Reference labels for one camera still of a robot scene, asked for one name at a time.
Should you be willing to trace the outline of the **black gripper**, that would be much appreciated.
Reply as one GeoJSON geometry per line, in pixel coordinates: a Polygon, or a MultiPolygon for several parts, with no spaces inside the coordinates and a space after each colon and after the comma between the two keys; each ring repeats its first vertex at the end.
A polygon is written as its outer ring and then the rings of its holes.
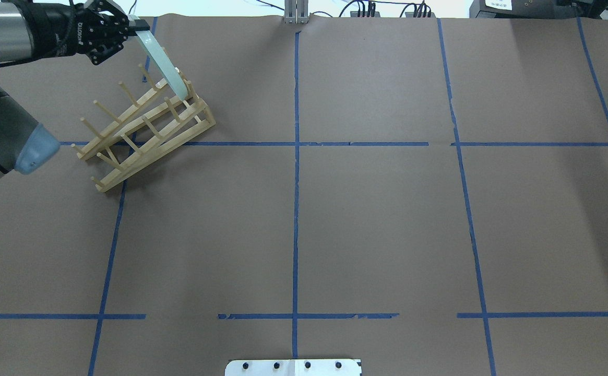
{"type": "Polygon", "coordinates": [[[77,54],[86,55],[99,66],[123,49],[129,37],[150,32],[150,24],[127,14],[115,1],[86,1],[73,5],[77,54]]]}

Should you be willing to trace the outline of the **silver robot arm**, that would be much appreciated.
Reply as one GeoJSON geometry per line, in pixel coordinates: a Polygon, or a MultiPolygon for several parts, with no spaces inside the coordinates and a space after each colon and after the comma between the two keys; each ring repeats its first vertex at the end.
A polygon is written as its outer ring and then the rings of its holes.
{"type": "MultiPolygon", "coordinates": [[[[0,1],[0,73],[53,58],[84,55],[98,66],[120,52],[127,40],[150,24],[114,1],[0,1]]],[[[0,79],[0,180],[10,173],[32,174],[56,155],[61,143],[9,93],[15,84],[0,79]]]]}

